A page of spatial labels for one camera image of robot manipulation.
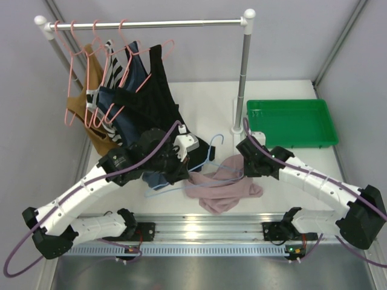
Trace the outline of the pink tank top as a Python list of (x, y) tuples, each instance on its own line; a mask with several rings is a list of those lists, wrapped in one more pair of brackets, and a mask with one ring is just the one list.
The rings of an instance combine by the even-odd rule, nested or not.
[(252, 178), (244, 176), (242, 155), (226, 158), (214, 172), (192, 172), (184, 181), (188, 198), (212, 214), (227, 212), (245, 198), (260, 198), (264, 190)]

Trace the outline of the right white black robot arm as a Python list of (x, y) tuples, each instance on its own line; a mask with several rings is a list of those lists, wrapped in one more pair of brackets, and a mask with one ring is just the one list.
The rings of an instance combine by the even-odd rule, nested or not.
[(329, 206), (329, 210), (289, 209), (276, 226), (280, 239), (295, 240), (311, 233), (328, 234), (367, 250), (384, 226), (386, 208), (379, 189), (371, 185), (360, 188), (330, 178), (283, 147), (267, 150), (254, 137), (246, 137), (236, 148), (243, 157), (246, 177), (272, 177)]

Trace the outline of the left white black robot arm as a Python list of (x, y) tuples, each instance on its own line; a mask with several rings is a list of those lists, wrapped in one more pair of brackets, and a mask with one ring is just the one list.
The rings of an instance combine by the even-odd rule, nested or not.
[(198, 146), (199, 141), (192, 134), (178, 134), (172, 140), (164, 131), (151, 129), (130, 146), (110, 150), (58, 198), (23, 211), (35, 247), (46, 259), (55, 259), (92, 240), (132, 239), (137, 221), (125, 208), (99, 217), (80, 215), (100, 198), (140, 179), (144, 173), (159, 173), (170, 184), (188, 179), (189, 152)]

